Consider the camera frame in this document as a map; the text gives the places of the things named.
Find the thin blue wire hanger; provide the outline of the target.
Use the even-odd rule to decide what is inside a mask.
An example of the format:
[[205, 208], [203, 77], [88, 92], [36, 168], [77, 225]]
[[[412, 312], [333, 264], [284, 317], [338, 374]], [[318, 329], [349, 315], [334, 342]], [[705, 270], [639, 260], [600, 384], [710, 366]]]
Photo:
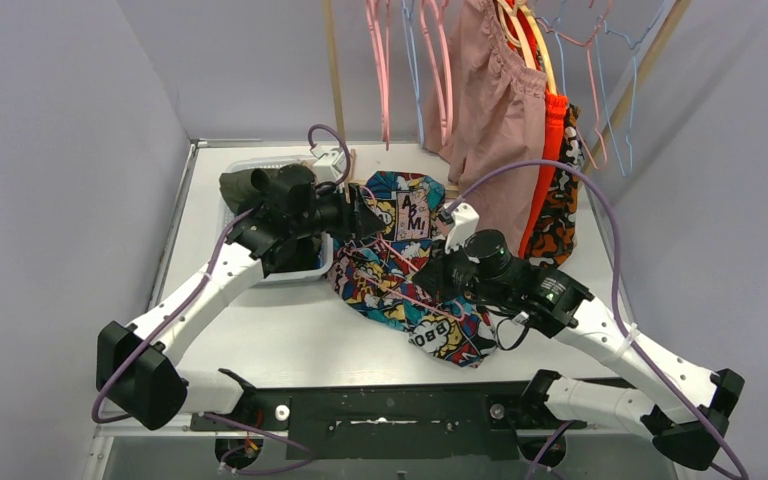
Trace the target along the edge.
[[414, 32], [414, 8], [415, 1], [400, 1], [400, 14], [403, 25], [406, 57], [413, 91], [415, 113], [417, 119], [417, 140], [421, 147], [425, 146], [424, 117], [422, 111], [422, 93], [420, 85], [420, 71]]

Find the olive green shorts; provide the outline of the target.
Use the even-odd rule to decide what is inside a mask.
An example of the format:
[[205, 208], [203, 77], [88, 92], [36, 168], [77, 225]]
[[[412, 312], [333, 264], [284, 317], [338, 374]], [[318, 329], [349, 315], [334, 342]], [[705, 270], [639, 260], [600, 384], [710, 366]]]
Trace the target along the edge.
[[262, 200], [263, 189], [277, 172], [274, 168], [255, 168], [222, 173], [219, 191], [231, 214], [236, 216], [256, 207]]

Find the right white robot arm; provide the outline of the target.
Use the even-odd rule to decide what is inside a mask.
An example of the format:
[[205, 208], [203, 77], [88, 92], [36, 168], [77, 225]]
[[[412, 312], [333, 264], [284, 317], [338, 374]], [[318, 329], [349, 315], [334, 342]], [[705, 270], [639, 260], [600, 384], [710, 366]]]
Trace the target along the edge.
[[437, 302], [463, 297], [523, 323], [526, 331], [572, 347], [628, 387], [539, 370], [522, 393], [524, 417], [538, 427], [581, 421], [637, 435], [669, 460], [697, 471], [714, 465], [744, 379], [670, 352], [619, 319], [583, 284], [515, 257], [504, 236], [481, 230], [456, 250], [438, 250], [413, 277]]

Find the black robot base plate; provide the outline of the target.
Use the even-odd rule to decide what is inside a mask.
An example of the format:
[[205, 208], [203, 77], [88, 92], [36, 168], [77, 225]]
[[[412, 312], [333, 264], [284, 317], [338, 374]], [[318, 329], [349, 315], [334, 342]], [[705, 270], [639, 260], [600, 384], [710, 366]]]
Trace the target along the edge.
[[560, 421], [528, 410], [527, 381], [260, 388], [244, 395], [230, 424], [193, 415], [197, 432], [249, 425], [291, 440], [287, 460], [431, 460], [534, 455], [529, 435]]

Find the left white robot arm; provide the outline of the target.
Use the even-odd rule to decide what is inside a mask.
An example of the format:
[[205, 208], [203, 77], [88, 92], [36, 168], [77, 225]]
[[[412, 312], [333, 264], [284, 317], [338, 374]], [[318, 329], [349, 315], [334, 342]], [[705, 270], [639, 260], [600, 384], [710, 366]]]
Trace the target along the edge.
[[248, 175], [246, 208], [224, 227], [206, 264], [154, 308], [100, 331], [94, 422], [106, 423], [101, 404], [110, 400], [149, 430], [179, 414], [249, 423], [256, 411], [251, 384], [227, 368], [181, 373], [184, 353], [233, 300], [291, 261], [301, 240], [365, 239], [385, 228], [357, 184], [319, 186], [299, 163]]

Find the comic print shorts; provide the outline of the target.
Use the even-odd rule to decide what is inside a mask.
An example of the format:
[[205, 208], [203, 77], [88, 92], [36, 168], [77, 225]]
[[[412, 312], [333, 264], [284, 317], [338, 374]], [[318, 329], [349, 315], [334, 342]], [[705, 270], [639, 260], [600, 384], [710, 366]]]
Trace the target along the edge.
[[413, 280], [440, 250], [444, 186], [423, 174], [378, 171], [362, 193], [385, 227], [335, 242], [327, 282], [355, 312], [406, 334], [432, 357], [478, 367], [498, 348], [488, 313], [462, 296], [435, 300]]

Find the thick pink plastic hanger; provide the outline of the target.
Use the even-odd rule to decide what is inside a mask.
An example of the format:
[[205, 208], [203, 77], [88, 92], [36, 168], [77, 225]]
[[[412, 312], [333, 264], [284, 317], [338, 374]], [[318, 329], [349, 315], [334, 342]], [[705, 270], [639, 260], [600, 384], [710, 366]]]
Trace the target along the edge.
[[450, 52], [445, 31], [449, 1], [420, 1], [419, 16], [423, 39], [434, 78], [440, 124], [440, 140], [447, 142], [453, 131], [453, 85]]

